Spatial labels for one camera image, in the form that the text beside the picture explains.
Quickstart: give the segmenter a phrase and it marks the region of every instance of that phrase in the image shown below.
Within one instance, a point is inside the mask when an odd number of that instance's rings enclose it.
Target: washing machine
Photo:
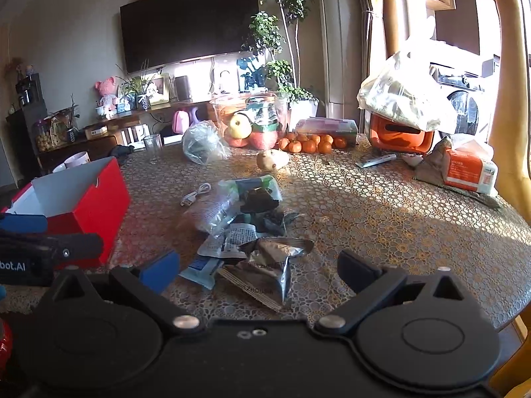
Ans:
[[[487,99],[485,80],[477,75],[441,65],[431,66],[433,78],[457,111],[456,133],[487,142],[495,103]]]

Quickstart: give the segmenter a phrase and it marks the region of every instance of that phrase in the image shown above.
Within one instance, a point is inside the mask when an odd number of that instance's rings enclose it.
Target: open cardboard box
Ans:
[[[80,267],[104,265],[129,206],[129,194],[114,157],[71,167],[31,181],[13,199],[10,214],[44,215],[50,234],[97,233],[104,250]]]

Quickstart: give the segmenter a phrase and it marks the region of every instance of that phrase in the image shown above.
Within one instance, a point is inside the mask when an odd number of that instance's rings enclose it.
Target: black tv screen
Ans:
[[[139,0],[120,8],[128,73],[244,50],[258,0]]]

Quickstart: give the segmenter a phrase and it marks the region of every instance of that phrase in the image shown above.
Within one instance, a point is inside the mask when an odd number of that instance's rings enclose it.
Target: round table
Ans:
[[[209,320],[300,318],[316,321],[354,294],[339,279],[339,251],[351,248],[376,265],[398,265],[411,274],[450,267],[476,296],[496,328],[511,321],[531,299],[531,229],[502,199],[495,211],[476,200],[413,179],[396,160],[360,169],[354,159],[370,153],[362,136],[352,151],[291,155],[275,177],[281,206],[302,215],[290,236],[315,241],[309,255],[293,259],[291,306],[276,313],[218,277],[212,291],[178,278],[163,293]],[[109,267],[139,264],[171,249],[181,268],[202,242],[178,231],[181,198],[203,182],[260,175],[256,152],[233,150],[228,160],[200,166],[179,145],[165,147],[163,161],[145,152],[129,156],[122,173],[131,205]],[[45,289],[8,287],[0,310],[27,311]]]

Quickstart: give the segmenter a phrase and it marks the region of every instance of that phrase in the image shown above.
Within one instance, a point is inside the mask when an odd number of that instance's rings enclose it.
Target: air conditioner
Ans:
[[[362,82],[362,13],[359,0],[319,0],[325,57],[326,115],[355,119]]]

